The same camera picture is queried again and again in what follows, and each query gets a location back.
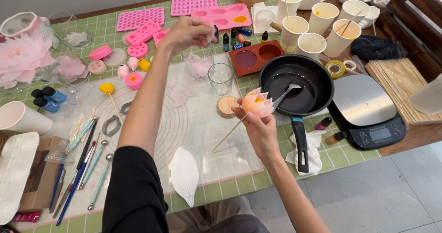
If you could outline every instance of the kitchen scale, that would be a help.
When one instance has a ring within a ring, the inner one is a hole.
[[[347,141],[358,150],[372,150],[401,141],[406,129],[396,107],[370,76],[359,74],[334,81],[327,107]]]

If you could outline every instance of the black pan handle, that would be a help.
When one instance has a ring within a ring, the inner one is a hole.
[[[296,146],[298,148],[298,171],[308,173],[308,153],[307,153],[307,138],[305,136],[304,123],[302,117],[290,116],[292,121],[293,132],[296,137]],[[302,153],[304,153],[304,163],[302,164]]]

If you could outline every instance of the brown silicone mold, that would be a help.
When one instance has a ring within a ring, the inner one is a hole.
[[[277,40],[251,45],[229,51],[230,59],[238,77],[261,71],[271,59],[285,55]]]

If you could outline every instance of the white bottle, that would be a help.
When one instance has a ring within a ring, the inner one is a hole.
[[[409,98],[408,102],[418,111],[434,115],[442,111],[442,74]]]

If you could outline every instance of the wooden chair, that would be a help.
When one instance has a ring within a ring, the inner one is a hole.
[[[407,57],[425,80],[431,82],[442,73],[442,35],[405,1],[391,0],[387,9],[379,15],[376,26],[386,36],[393,37],[402,43],[408,52]],[[439,0],[408,1],[442,28],[442,2]]]

